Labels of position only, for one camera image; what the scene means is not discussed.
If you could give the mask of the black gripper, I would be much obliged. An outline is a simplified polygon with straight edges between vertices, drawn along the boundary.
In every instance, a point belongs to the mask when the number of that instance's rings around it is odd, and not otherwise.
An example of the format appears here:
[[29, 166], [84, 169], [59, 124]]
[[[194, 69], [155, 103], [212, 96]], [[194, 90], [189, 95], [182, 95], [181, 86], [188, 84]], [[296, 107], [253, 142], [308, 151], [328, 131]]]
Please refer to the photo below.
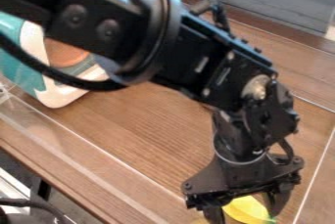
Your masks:
[[277, 216], [291, 198], [295, 186], [302, 182], [304, 160], [299, 156], [288, 164], [279, 164], [284, 155], [267, 154], [252, 164], [235, 165], [218, 156], [182, 184], [186, 207], [202, 210], [209, 224], [225, 224], [220, 206], [233, 199], [263, 194], [265, 208]]

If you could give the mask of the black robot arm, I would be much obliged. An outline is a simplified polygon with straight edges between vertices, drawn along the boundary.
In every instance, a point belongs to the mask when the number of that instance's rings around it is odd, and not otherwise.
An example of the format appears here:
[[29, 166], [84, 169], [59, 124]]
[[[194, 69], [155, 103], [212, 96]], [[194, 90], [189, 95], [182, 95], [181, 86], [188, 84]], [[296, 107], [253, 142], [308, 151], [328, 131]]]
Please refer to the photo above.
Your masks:
[[255, 194], [280, 214], [302, 181], [304, 161], [285, 140], [300, 117], [271, 61], [232, 34], [218, 0], [192, 7], [182, 0], [0, 0], [0, 11], [95, 54], [109, 77], [66, 74], [0, 32], [0, 49], [42, 75], [90, 91], [150, 81], [210, 106], [214, 157], [182, 184], [188, 207], [210, 224], [225, 224], [222, 206]]

